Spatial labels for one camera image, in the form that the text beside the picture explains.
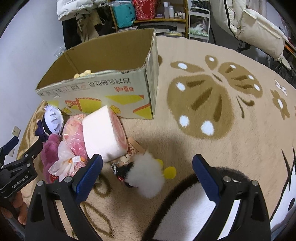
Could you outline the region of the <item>person's left hand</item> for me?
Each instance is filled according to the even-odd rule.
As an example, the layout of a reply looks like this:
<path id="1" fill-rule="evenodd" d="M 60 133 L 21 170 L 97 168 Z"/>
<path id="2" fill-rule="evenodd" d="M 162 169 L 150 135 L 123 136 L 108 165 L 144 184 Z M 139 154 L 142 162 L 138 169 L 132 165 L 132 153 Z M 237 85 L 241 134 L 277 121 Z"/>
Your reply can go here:
<path id="1" fill-rule="evenodd" d="M 27 223 L 27 215 L 28 215 L 28 207 L 27 207 L 27 204 L 23 201 L 23 196 L 22 196 L 21 191 L 16 193 L 15 198 L 14 198 L 14 200 L 12 202 L 12 205 L 13 205 L 13 207 L 15 209 L 18 210 L 18 221 L 19 221 L 19 223 L 22 224 L 22 225 L 26 225 L 26 223 Z M 9 210 L 7 210 L 7 209 L 5 209 L 3 207 L 1 207 L 1 212 L 4 215 L 5 218 L 10 219 L 10 218 L 13 217 L 13 214 Z"/>

